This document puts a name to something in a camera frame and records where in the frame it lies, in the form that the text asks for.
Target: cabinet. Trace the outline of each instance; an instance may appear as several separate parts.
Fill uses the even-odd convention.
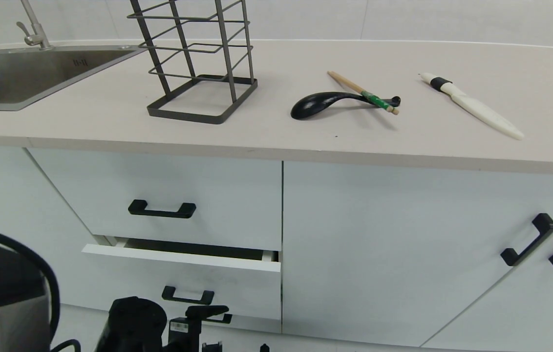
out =
[[[138,296],[166,312],[185,312],[192,303],[174,299],[197,299],[207,290],[213,292],[211,304],[228,306],[236,321],[240,316],[281,320],[281,265],[271,256],[243,259],[109,245],[87,245],[83,252],[107,273],[106,285],[86,307],[109,309],[116,298]],[[175,289],[167,299],[164,287]]]
[[[31,149],[92,234],[281,250],[281,162]],[[129,206],[145,201],[142,214]],[[190,216],[166,218],[153,210]]]
[[[424,347],[553,351],[553,239]]]
[[[96,292],[87,283],[102,282],[81,253],[97,242],[22,148],[0,147],[0,233],[51,265],[62,303],[79,303]]]
[[[536,238],[537,214],[553,219],[553,176],[301,162],[283,174],[287,334],[420,346],[510,270],[500,253]]]

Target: stainless steel sink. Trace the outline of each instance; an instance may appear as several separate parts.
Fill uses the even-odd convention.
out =
[[[20,110],[142,51],[137,46],[0,50],[0,110]]]

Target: countertop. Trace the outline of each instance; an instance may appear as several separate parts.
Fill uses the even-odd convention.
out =
[[[163,91],[157,76],[147,74],[152,62],[142,53],[21,111],[0,111],[0,145],[553,174],[553,47],[253,44],[259,87],[222,125],[149,116],[147,105]],[[165,70],[186,70],[182,56]],[[197,73],[226,71],[221,56],[196,54],[193,59]],[[236,69],[237,75],[246,74],[244,66]],[[312,120],[290,118],[300,98],[344,90],[327,70],[381,98],[400,96],[400,114],[343,101]],[[510,120],[525,139],[517,141],[486,126],[420,81],[421,72],[453,81]],[[216,104],[213,88],[206,85],[179,103],[201,108]],[[228,93],[226,85],[216,88]]]

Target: black ladle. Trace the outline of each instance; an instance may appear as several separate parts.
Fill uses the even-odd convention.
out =
[[[346,93],[345,91],[324,91],[306,96],[294,104],[290,115],[296,120],[305,120],[330,107],[334,102],[342,99],[355,99],[370,103],[363,95]],[[392,99],[383,99],[384,102],[397,108],[400,106],[400,97],[394,96]]]

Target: dish rack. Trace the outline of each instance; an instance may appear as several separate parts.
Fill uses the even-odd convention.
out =
[[[147,106],[149,115],[158,116],[163,118],[172,118],[175,120],[185,120],[192,122],[201,122],[201,123],[212,123],[220,124],[227,120],[229,116],[243,103],[248,96],[257,88],[257,80],[254,77],[253,73],[253,59],[251,51],[253,47],[250,45],[250,34],[248,33],[248,21],[247,6],[246,0],[236,0],[232,4],[223,7],[221,0],[214,0],[215,4],[215,13],[208,17],[184,17],[180,16],[179,11],[176,6],[177,0],[168,0],[162,2],[161,4],[142,9],[140,7],[139,0],[130,0],[131,6],[133,7],[133,14],[127,16],[127,18],[136,19],[140,25],[140,31],[142,31],[142,36],[144,37],[144,42],[139,45],[139,47],[149,50],[151,59],[153,60],[154,67],[149,70],[149,73],[156,74],[161,82],[161,87],[164,91],[164,96],[156,100]],[[163,6],[169,6],[171,11],[171,16],[161,16],[161,14],[153,15],[153,10],[159,9]],[[241,6],[243,20],[225,20],[225,12],[228,9],[233,7]],[[154,21],[164,21],[171,20],[171,24],[174,24],[172,27],[161,31],[161,33],[151,35],[149,30],[148,20]],[[185,38],[185,33],[183,31],[183,25],[190,22],[217,22],[220,27],[220,42],[218,43],[188,43],[187,38]],[[242,24],[241,28],[238,29],[233,35],[227,35],[227,23],[239,23]],[[167,47],[167,46],[158,46],[153,43],[153,40],[160,38],[164,34],[167,34],[176,29],[178,33],[178,40],[181,47]],[[231,40],[235,38],[241,32],[245,33],[246,44],[230,44]],[[232,63],[230,48],[232,47],[245,47],[246,51],[243,56],[236,62]],[[225,58],[225,67],[227,73],[223,75],[214,75],[214,74],[196,74],[194,71],[194,64],[192,63],[191,54],[192,53],[201,53],[201,54],[216,54],[220,51],[223,51]],[[160,53],[165,53],[166,56],[163,60],[160,60]],[[189,74],[173,74],[166,73],[163,70],[163,65],[175,57],[177,54],[183,53],[185,55],[185,61],[189,69]],[[234,76],[234,69],[244,60],[248,62],[248,69],[250,72],[250,77],[236,77]],[[176,78],[188,78],[189,81],[171,89],[167,81],[167,77],[176,77]],[[163,107],[165,104],[174,100],[181,94],[189,91],[192,87],[198,85],[200,82],[210,81],[210,82],[227,82],[229,89],[231,91],[231,105],[225,109],[225,111],[220,115],[211,115],[211,114],[198,114],[198,113],[189,113],[182,111],[170,111],[164,110]],[[235,85],[248,85],[247,89],[238,96],[235,91]]]

